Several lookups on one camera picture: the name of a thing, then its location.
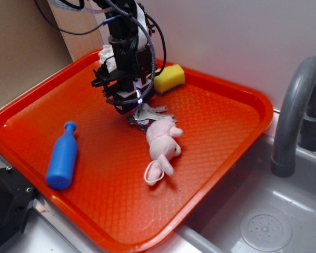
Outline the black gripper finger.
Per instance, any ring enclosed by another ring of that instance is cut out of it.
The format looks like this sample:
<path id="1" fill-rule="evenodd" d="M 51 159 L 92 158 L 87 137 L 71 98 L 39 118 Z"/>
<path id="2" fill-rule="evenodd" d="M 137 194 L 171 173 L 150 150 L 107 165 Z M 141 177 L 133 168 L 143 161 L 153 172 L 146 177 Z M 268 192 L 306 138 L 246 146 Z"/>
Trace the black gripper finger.
<path id="1" fill-rule="evenodd" d="M 115 104 L 115 109 L 116 109 L 116 111 L 119 114 L 123 115 L 123 114 L 126 114 L 126 113 L 132 111 L 138 105 L 139 105 L 138 102 L 134 102 L 134 103 L 125 103 L 124 101 L 123 102 L 117 102 Z"/>

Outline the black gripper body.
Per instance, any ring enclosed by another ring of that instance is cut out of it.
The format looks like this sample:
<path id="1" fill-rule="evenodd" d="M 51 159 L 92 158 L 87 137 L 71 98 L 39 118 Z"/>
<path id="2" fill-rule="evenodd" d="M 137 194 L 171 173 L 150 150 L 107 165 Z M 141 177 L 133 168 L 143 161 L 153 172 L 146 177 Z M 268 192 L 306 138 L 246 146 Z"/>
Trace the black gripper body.
<path id="1" fill-rule="evenodd" d="M 151 80 L 155 69 L 151 47 L 124 51 L 117 46 L 113 52 L 116 69 L 109 72 L 103 64 L 94 70 L 92 87 L 101 87 L 107 102 L 113 105 L 133 99 L 140 104 L 151 99 L 155 94 Z"/>

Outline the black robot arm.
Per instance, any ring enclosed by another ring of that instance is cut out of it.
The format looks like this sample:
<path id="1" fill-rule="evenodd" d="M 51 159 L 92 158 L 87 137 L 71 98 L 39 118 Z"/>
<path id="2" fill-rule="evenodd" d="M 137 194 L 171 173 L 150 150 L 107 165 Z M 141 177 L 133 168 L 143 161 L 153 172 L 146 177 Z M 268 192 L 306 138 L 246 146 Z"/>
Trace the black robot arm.
<path id="1" fill-rule="evenodd" d="M 96 1 L 105 11 L 113 55 L 94 71 L 91 85 L 126 114 L 154 95 L 156 57 L 143 7 L 136 1 Z"/>

